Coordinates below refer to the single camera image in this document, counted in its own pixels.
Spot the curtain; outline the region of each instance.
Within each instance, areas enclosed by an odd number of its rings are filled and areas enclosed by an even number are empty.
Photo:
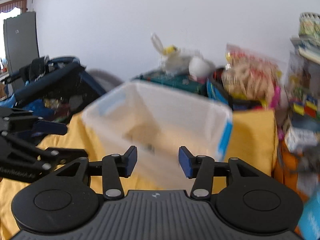
[[[26,12],[27,11],[27,0],[12,0],[12,1],[0,4],[0,13],[1,12],[10,12],[15,7],[20,8],[21,13]]]

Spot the gray refrigerator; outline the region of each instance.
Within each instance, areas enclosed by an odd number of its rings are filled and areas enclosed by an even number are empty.
[[[4,20],[4,48],[9,74],[39,58],[35,12],[26,12]],[[14,81],[13,91],[24,85],[22,79]]]

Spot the translucent plastic box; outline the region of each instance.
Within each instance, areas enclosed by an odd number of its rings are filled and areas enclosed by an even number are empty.
[[[193,182],[179,166],[179,147],[221,161],[232,130],[228,106],[145,81],[115,88],[89,105],[82,119],[100,137],[106,155],[135,145],[134,173],[164,189],[187,191]]]

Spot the gray ribbed surface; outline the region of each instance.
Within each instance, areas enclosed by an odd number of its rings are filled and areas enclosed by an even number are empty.
[[[295,240],[292,232],[250,236],[223,224],[208,203],[193,201],[184,191],[129,191],[105,202],[98,215],[74,232],[37,236],[19,232],[13,240]]]

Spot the orange object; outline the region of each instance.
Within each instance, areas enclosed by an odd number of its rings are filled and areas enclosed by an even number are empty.
[[[309,199],[309,196],[297,189],[298,174],[290,172],[297,169],[297,157],[288,151],[284,141],[280,143],[280,152],[278,154],[281,154],[280,157],[282,157],[283,163],[279,161],[280,158],[278,156],[276,167],[273,172],[273,178],[294,190],[298,193],[302,201],[306,202]]]

